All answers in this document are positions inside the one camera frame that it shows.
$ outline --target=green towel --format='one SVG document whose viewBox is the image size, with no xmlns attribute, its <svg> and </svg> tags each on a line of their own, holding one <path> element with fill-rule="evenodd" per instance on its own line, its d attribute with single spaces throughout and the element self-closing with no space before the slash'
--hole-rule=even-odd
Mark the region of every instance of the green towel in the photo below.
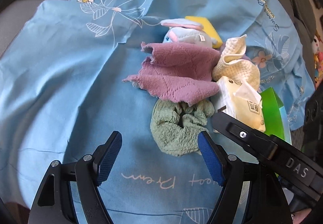
<svg viewBox="0 0 323 224">
<path fill-rule="evenodd" d="M 150 129 L 159 149 L 167 154 L 182 156 L 198 151 L 197 135 L 207 131 L 207 118 L 214 113 L 213 105 L 202 100 L 189 107 L 187 103 L 173 103 L 158 99 Z"/>
</svg>

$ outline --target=pink flower print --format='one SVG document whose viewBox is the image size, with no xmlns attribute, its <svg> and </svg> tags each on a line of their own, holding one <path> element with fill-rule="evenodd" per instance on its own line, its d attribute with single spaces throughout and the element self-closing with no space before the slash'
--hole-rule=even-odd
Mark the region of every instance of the pink flower print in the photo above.
<svg viewBox="0 0 323 224">
<path fill-rule="evenodd" d="M 266 67 L 266 61 L 270 60 L 273 56 L 271 54 L 266 55 L 264 51 L 259 51 L 258 56 L 254 57 L 251 61 L 254 62 L 260 68 Z"/>
</svg>

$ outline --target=stuffed bunny toy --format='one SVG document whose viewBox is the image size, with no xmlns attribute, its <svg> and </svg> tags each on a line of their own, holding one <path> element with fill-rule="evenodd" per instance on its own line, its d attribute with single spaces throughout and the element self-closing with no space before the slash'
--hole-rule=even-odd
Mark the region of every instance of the stuffed bunny toy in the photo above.
<svg viewBox="0 0 323 224">
<path fill-rule="evenodd" d="M 316 54 L 320 51 L 320 38 L 318 38 L 316 35 L 314 36 L 314 39 L 312 41 L 312 50 L 313 53 Z"/>
<path fill-rule="evenodd" d="M 203 25 L 188 19 L 166 19 L 160 22 L 162 26 L 169 27 L 164 42 L 186 42 L 212 48 L 217 40 L 211 38 L 203 31 Z"/>
</svg>

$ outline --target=green box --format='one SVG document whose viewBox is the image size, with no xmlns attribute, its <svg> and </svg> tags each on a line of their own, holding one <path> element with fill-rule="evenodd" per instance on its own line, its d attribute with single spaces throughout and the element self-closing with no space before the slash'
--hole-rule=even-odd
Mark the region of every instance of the green box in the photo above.
<svg viewBox="0 0 323 224">
<path fill-rule="evenodd" d="M 287 113 L 283 102 L 272 87 L 260 93 L 262 98 L 262 112 L 266 135 L 276 135 L 287 143 L 292 144 Z"/>
</svg>

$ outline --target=screw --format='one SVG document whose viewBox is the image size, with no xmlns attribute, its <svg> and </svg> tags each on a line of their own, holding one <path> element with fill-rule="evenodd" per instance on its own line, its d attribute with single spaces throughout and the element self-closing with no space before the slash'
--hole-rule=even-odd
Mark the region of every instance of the screw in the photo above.
<svg viewBox="0 0 323 224">
<path fill-rule="evenodd" d="M 245 138 L 247 136 L 247 133 L 242 131 L 242 132 L 240 132 L 239 135 L 241 138 Z"/>
<path fill-rule="evenodd" d="M 228 159 L 230 161 L 236 161 L 237 160 L 237 157 L 235 155 L 228 155 Z"/>
<path fill-rule="evenodd" d="M 89 161 L 89 160 L 91 160 L 92 159 L 92 156 L 91 155 L 85 155 L 84 157 L 83 157 L 83 160 L 84 161 Z"/>
<path fill-rule="evenodd" d="M 57 160 L 55 160 L 55 161 L 53 161 L 52 163 L 51 163 L 51 166 L 52 167 L 56 167 L 56 166 L 58 166 L 59 165 L 59 161 L 57 161 Z"/>
</svg>

